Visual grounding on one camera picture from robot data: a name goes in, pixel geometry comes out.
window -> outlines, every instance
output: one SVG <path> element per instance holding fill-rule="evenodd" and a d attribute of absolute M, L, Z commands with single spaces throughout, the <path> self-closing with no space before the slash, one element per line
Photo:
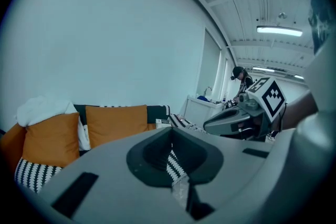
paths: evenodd
<path fill-rule="evenodd" d="M 232 73 L 232 65 L 226 59 L 224 82 L 223 82 L 222 93 L 220 95 L 221 100 L 223 98 L 227 98 L 227 96 L 228 96 L 228 84 L 229 84 L 229 81 L 231 80 L 231 78 L 230 78 L 231 73 Z"/>
<path fill-rule="evenodd" d="M 205 31 L 203 57 L 199 73 L 200 78 L 198 80 L 197 94 L 203 95 L 204 90 L 208 86 L 212 89 L 214 88 L 220 55 L 220 48 L 210 34 Z"/>

ceiling light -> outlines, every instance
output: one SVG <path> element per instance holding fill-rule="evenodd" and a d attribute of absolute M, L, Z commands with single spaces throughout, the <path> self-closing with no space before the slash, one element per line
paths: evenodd
<path fill-rule="evenodd" d="M 267 68 L 253 67 L 253 69 L 259 71 L 274 72 L 273 69 L 267 69 Z"/>
<path fill-rule="evenodd" d="M 281 26 L 257 26 L 258 33 L 272 33 L 272 34 L 284 34 L 291 35 L 296 37 L 302 36 L 302 31 L 299 29 L 289 28 L 289 27 L 281 27 Z"/>

white towel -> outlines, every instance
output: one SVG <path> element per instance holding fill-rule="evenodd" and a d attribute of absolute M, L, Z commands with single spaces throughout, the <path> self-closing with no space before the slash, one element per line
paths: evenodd
<path fill-rule="evenodd" d="M 76 112 L 77 110 L 70 101 L 40 95 L 29 99 L 17 109 L 16 120 L 20 126 L 26 127 L 53 116 Z M 79 150 L 87 151 L 91 149 L 89 137 L 85 134 L 80 118 L 78 118 L 78 140 Z"/>

blue object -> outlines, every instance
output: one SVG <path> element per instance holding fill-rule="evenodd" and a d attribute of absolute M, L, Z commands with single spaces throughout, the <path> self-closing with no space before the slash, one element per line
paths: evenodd
<path fill-rule="evenodd" d="M 205 101 L 205 102 L 210 102 L 208 99 L 206 99 L 204 96 L 200 95 L 199 97 L 197 97 L 197 99 L 200 99 L 202 101 Z"/>

white wall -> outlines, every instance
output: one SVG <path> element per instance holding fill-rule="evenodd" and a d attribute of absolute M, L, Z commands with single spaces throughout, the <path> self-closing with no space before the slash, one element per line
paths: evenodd
<path fill-rule="evenodd" d="M 205 27 L 224 48 L 193 0 L 14 0 L 0 32 L 0 128 L 40 94 L 179 112 L 196 92 Z"/>
<path fill-rule="evenodd" d="M 251 74 L 253 81 L 256 79 L 259 80 L 262 77 L 272 77 L 270 75 L 255 75 Z M 282 91 L 285 94 L 287 99 L 287 103 L 294 101 L 295 99 L 302 96 L 307 90 L 308 87 L 304 85 L 300 85 L 294 82 L 284 81 L 279 79 L 278 77 L 274 77 L 277 80 L 277 83 L 280 85 Z M 232 99 L 238 92 L 240 86 L 240 80 L 236 79 L 234 81 L 230 81 L 228 85 L 228 99 Z"/>

